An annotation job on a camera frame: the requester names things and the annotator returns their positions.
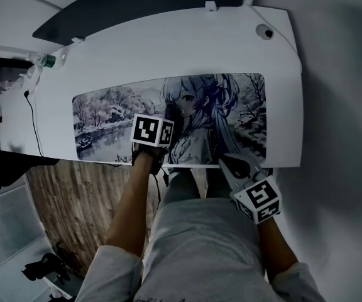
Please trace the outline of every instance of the round hole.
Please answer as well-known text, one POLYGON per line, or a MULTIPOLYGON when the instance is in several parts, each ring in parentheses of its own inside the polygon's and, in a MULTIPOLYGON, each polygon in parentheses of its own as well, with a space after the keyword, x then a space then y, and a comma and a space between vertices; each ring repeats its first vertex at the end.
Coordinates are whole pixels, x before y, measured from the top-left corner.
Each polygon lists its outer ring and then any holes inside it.
POLYGON ((264 40, 270 40, 273 38, 273 30, 264 23, 256 27, 256 34, 264 40))

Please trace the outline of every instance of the white desk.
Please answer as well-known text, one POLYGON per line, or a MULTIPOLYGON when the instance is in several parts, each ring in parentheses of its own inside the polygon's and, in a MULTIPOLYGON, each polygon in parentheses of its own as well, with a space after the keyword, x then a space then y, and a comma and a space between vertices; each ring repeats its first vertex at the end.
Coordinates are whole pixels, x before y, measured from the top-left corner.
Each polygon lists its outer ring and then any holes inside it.
MULTIPOLYGON (((286 11, 256 9, 295 48, 286 11)), ((78 160, 72 98, 78 94, 161 77, 259 72, 265 77, 267 153, 264 167, 295 167, 302 148, 302 86, 295 51, 278 33, 263 40, 264 23, 249 7, 217 12, 188 9, 123 23, 67 47, 60 70, 44 69, 36 88, 36 121, 46 157, 78 160)), ((24 91, 0 97, 2 150, 38 155, 24 91)))

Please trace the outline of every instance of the anime girl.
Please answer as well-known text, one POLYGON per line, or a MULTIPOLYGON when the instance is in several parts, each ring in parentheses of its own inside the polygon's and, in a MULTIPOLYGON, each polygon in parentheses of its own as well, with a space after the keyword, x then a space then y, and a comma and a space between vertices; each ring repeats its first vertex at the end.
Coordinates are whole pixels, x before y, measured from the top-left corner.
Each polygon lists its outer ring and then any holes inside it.
POLYGON ((229 74, 170 77, 162 101, 180 110, 175 122, 170 164, 216 164, 219 154, 238 153, 227 124, 239 87, 229 74))

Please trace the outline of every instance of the wooden floor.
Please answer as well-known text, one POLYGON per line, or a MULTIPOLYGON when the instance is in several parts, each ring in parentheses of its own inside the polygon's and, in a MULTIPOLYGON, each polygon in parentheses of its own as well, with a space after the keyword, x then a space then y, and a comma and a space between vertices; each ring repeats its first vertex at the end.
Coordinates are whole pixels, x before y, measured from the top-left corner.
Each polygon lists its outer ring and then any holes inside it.
MULTIPOLYGON (((54 166, 33 167, 27 177, 35 205, 53 247, 61 242, 66 251, 74 252, 84 276, 93 256, 104 239, 116 212, 130 166, 112 167, 61 160, 54 166)), ((200 195, 206 189, 203 169, 194 169, 200 195)), ((160 194, 166 192, 162 172, 158 175, 160 194)), ((156 215, 158 195, 150 176, 146 225, 148 234, 156 215)))

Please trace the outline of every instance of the person's leg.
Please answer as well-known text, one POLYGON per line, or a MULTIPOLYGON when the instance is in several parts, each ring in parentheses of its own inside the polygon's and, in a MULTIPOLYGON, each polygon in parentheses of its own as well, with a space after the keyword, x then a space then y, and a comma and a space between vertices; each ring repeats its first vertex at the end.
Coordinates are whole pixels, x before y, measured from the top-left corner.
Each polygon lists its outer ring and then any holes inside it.
POLYGON ((206 198, 230 198, 231 188, 220 169, 206 169, 206 198))
POLYGON ((167 193, 158 209, 176 201, 200 198, 198 187, 190 169, 173 169, 169 177, 170 183, 168 184, 167 193))

